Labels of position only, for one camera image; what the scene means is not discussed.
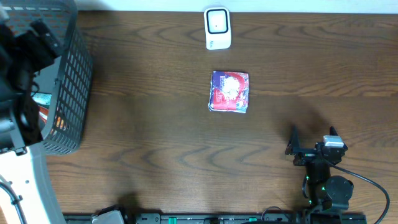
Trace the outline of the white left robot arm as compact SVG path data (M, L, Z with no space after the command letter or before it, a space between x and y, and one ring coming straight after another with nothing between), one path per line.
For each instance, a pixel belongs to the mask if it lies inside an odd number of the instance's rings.
M35 74L63 52L41 19L14 35L1 10L1 209L8 223L65 223L47 169L32 92Z

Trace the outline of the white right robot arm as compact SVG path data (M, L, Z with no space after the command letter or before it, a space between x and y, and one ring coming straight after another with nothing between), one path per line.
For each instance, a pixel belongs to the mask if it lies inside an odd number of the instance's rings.
M309 207L294 212L291 223L366 223L366 216L358 213L346 213L349 200L353 195L352 181L331 175L330 167L341 162L348 147L337 134L334 127L323 140L312 148L302 147L299 133L293 128L285 150L286 155L293 155L293 165L304 166L306 176L302 192L309 201Z

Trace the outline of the orange snack bar wrapper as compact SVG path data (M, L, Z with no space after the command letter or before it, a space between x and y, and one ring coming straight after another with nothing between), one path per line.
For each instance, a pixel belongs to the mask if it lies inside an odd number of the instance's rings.
M48 116L49 116L49 109L42 105L39 105L39 128L40 128L40 130L43 130L45 125L47 124ZM68 129L68 124L58 115L55 116L55 126L64 131Z

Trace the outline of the teal snack packet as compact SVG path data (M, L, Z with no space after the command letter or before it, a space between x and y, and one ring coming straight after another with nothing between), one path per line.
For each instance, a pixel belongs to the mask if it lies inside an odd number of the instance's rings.
M49 107L51 104L52 95L48 93L32 94L32 99L43 107Z

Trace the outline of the red purple noodle packet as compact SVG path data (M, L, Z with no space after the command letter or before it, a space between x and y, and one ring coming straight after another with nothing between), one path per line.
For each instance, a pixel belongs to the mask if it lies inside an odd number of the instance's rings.
M248 73L213 71L208 104L210 111L246 113L248 103Z

